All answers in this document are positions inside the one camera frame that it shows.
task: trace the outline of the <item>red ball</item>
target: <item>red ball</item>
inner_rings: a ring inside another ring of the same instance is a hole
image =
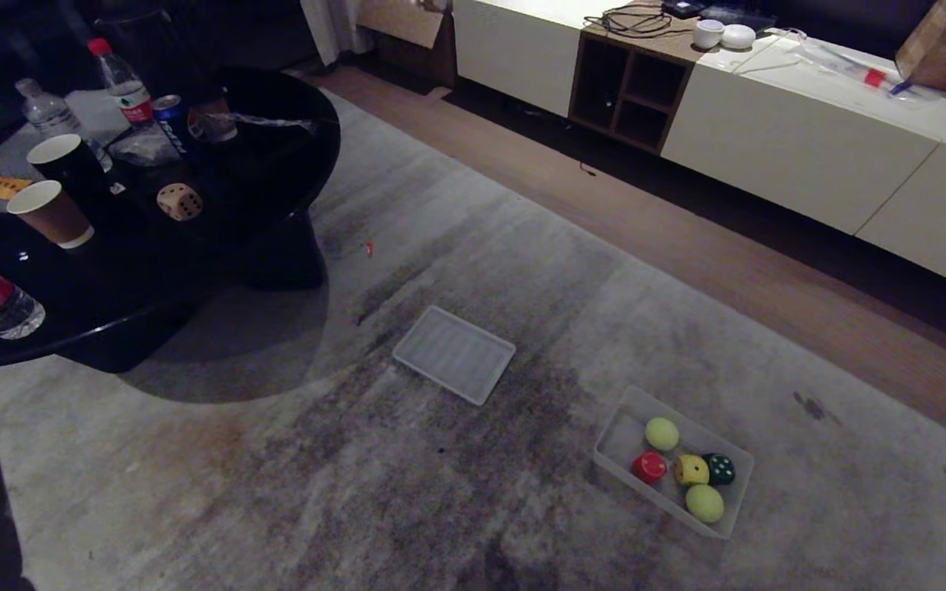
[[[645,480],[645,483],[652,485],[652,483],[656,483],[658,479],[667,475],[667,461],[657,452],[646,451],[641,457],[634,460],[630,471],[634,472],[638,479]]]

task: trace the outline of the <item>white curtain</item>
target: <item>white curtain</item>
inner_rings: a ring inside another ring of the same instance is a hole
[[[301,0],[301,11],[324,65],[335,63],[341,52],[367,53],[373,48],[371,37],[356,27],[360,0]]]

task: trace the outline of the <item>green dice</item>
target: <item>green dice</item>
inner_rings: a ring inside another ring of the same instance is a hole
[[[703,460],[706,460],[706,469],[709,471],[710,486],[731,485],[736,479],[736,466],[733,466],[728,456],[722,453],[707,453]]]

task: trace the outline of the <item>brown paper cup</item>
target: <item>brown paper cup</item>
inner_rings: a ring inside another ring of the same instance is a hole
[[[10,199],[7,212],[61,248],[78,248],[94,238],[94,226],[57,181],[34,183]]]

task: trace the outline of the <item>tennis ball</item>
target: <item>tennis ball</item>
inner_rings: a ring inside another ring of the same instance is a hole
[[[717,523],[724,517],[725,501],[721,493],[709,485],[696,485],[684,495],[684,504],[688,512],[705,524]]]
[[[649,420],[645,426],[645,438],[649,440],[652,447],[660,451],[672,450],[680,441],[677,425],[671,419],[664,419],[662,416]]]

